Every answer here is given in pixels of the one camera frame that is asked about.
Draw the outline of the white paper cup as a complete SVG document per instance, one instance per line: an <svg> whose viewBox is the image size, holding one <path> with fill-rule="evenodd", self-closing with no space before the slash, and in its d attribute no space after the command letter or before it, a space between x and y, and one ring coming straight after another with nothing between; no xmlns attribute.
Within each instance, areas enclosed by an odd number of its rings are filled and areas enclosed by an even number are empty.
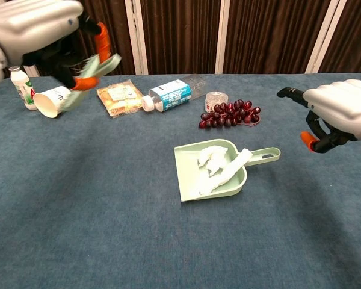
<svg viewBox="0 0 361 289"><path fill-rule="evenodd" d="M70 101L75 96L73 90L65 86L58 86L33 96L34 104L48 118L56 118L69 110Z"/></svg>

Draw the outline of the clear water bottle blue label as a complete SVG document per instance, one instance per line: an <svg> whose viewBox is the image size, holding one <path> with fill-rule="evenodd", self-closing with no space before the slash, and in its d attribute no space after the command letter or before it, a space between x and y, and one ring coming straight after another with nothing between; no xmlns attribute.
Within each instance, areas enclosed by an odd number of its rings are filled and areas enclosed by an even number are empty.
<svg viewBox="0 0 361 289"><path fill-rule="evenodd" d="M164 112L205 95L206 90L204 77L188 75L150 89L141 98L141 104L146 112Z"/></svg>

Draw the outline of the yellow snack packet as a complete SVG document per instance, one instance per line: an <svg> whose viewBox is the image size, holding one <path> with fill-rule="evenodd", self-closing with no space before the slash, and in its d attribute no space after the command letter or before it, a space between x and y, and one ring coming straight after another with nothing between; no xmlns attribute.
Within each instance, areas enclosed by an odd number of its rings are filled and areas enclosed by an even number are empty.
<svg viewBox="0 0 361 289"><path fill-rule="evenodd" d="M136 113L142 109L143 94L131 80L97 89L97 95L112 118Z"/></svg>

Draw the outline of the red grape bunch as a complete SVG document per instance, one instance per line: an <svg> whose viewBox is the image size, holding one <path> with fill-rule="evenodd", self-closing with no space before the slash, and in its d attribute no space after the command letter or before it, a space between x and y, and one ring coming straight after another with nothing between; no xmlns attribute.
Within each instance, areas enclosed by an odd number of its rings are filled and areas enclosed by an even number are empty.
<svg viewBox="0 0 361 289"><path fill-rule="evenodd" d="M260 107L254 107L251 101L242 99L205 105L205 112L200 115L198 127L211 129L237 125L255 126L261 121L260 114Z"/></svg>

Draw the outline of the blue felt table cover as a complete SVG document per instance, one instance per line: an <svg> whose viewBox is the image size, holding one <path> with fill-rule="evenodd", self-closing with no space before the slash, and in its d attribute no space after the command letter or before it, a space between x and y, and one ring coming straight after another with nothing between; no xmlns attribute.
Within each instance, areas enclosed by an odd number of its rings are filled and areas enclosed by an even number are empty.
<svg viewBox="0 0 361 289"><path fill-rule="evenodd" d="M361 289L361 141L300 140L278 98L361 73L207 75L261 108L254 127L199 129L203 98L112 119L91 91L49 119L0 84L0 289ZM182 203L173 149L214 138L275 146L231 197Z"/></svg>

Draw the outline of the mint green plastic dustpan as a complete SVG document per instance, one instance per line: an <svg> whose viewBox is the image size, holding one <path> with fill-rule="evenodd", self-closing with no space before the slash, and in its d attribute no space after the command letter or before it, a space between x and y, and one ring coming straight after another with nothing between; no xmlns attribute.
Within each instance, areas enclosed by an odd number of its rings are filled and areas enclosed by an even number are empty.
<svg viewBox="0 0 361 289"><path fill-rule="evenodd" d="M196 188L200 174L209 171L205 166L199 167L197 159L202 149L213 145L228 148L226 153L228 163L234 160L241 152L231 141L225 139L213 139L174 148L180 200L182 202L233 196L242 190L247 180L247 167L277 161L281 156L280 149L275 147L251 151L253 156L249 162L240 168L230 181L216 188L212 193L201 196L195 193L194 189Z"/></svg>

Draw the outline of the mint green hand broom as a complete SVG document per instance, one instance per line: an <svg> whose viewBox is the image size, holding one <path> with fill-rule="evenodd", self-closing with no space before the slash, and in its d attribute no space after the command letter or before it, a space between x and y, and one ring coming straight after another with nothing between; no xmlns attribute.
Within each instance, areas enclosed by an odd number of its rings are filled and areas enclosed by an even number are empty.
<svg viewBox="0 0 361 289"><path fill-rule="evenodd" d="M100 63L98 54L93 55L86 59L84 67L80 70L79 78L95 77L97 80L99 80L104 75L112 72L118 66L120 61L121 56L119 56L119 54L110 56L110 58L108 58L103 63ZM70 93L63 99L63 102L60 105L60 111L69 111L75 106L79 105L79 103L87 96L88 92L96 86L97 84L84 91L71 89Z"/></svg>

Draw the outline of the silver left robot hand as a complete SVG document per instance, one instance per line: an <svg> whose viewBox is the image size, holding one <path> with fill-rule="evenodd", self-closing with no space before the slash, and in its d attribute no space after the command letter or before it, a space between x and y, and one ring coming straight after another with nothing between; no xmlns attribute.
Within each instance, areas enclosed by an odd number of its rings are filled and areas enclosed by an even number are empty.
<svg viewBox="0 0 361 289"><path fill-rule="evenodd" d="M10 0L0 4L0 41L12 66L43 66L68 89L84 91L98 85L95 77L72 76L72 36L92 34L101 63L111 56L108 30L85 14L78 0Z"/></svg>

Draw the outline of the white yogurt drink bottle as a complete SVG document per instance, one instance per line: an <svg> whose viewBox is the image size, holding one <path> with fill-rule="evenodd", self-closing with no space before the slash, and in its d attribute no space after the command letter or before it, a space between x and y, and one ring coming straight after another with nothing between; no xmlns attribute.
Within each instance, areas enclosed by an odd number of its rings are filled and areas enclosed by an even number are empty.
<svg viewBox="0 0 361 289"><path fill-rule="evenodd" d="M37 110L37 107L34 104L34 87L28 75L20 68L20 66L12 66L9 68L9 71L11 82L23 100L25 107L31 111Z"/></svg>

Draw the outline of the small clear plastic jar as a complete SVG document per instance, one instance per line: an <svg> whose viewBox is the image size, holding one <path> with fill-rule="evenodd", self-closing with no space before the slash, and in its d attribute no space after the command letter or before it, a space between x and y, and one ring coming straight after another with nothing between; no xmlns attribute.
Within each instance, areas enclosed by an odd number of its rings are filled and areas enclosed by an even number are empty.
<svg viewBox="0 0 361 289"><path fill-rule="evenodd" d="M214 110L215 105L228 103L228 95L223 92L213 91L205 96L205 111L210 113Z"/></svg>

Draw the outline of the long white tissue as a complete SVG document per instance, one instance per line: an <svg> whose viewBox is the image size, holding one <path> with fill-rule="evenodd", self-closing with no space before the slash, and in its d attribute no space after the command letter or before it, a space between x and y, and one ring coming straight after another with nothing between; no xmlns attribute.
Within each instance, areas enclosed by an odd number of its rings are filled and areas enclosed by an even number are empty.
<svg viewBox="0 0 361 289"><path fill-rule="evenodd" d="M209 172L200 174L194 189L195 193L201 196L212 193L213 190L230 181L235 173L249 162L252 156L253 154L250 150L243 149L234 160L229 163L227 162L226 167L220 169L214 175L209 176Z"/></svg>

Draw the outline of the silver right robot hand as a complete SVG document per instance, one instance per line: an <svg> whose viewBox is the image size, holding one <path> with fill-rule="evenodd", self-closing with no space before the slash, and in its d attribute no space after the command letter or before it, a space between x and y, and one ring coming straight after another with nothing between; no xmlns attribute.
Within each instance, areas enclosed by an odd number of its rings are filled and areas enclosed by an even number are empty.
<svg viewBox="0 0 361 289"><path fill-rule="evenodd" d="M348 79L301 91L285 87L277 92L309 109L311 132L300 134L309 150L326 153L348 141L361 141L361 80Z"/></svg>

